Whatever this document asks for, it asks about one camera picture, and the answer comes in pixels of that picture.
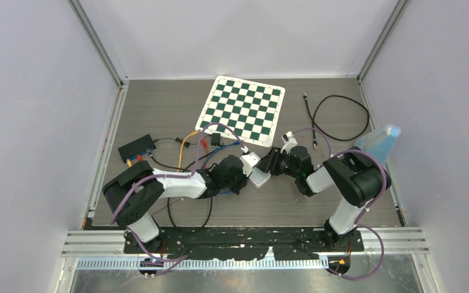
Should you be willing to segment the white router box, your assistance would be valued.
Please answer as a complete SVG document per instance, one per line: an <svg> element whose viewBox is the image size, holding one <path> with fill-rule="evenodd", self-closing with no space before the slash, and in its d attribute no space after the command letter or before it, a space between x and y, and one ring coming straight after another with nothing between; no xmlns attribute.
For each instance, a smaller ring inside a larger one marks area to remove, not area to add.
<svg viewBox="0 0 469 293"><path fill-rule="evenodd" d="M271 178L270 173L261 171L258 168L254 168L252 173L249 176L249 181L256 187L262 187L266 182Z"/></svg>

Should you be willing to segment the black network switch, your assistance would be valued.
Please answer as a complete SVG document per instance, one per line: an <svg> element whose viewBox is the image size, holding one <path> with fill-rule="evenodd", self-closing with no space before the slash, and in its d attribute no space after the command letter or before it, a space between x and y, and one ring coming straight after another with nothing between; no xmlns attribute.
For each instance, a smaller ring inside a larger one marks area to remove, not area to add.
<svg viewBox="0 0 469 293"><path fill-rule="evenodd" d="M151 135L146 134L143 137L140 137L130 143L120 146L118 148L118 152L122 161L126 163L127 160L132 160L132 158L136 158L137 155L142 155L144 153L147 153L148 151L153 151L155 149L155 143Z"/></svg>

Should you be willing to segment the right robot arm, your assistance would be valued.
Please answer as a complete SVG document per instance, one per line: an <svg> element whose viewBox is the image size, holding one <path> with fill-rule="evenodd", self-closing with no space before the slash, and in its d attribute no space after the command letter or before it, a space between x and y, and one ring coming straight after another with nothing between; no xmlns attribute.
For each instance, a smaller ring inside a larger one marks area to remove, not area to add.
<svg viewBox="0 0 469 293"><path fill-rule="evenodd" d="M390 175L381 163L357 147L315 169L306 147L283 150L273 146L257 167L274 176L294 178L299 192L308 197L332 186L338 188L342 199L321 233L322 243L335 251L348 245L362 214L391 186Z"/></svg>

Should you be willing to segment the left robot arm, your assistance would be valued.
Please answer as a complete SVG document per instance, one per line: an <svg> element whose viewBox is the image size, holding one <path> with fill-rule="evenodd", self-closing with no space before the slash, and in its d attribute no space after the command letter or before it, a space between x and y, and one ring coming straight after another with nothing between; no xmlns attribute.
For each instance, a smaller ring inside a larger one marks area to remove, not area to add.
<svg viewBox="0 0 469 293"><path fill-rule="evenodd" d="M163 198L204 199L223 190L240 193L260 159L253 153L229 155L209 169L167 172L151 167L147 161L135 163L103 187L112 211L112 223L125 226L149 253L157 252L163 237L150 208Z"/></svg>

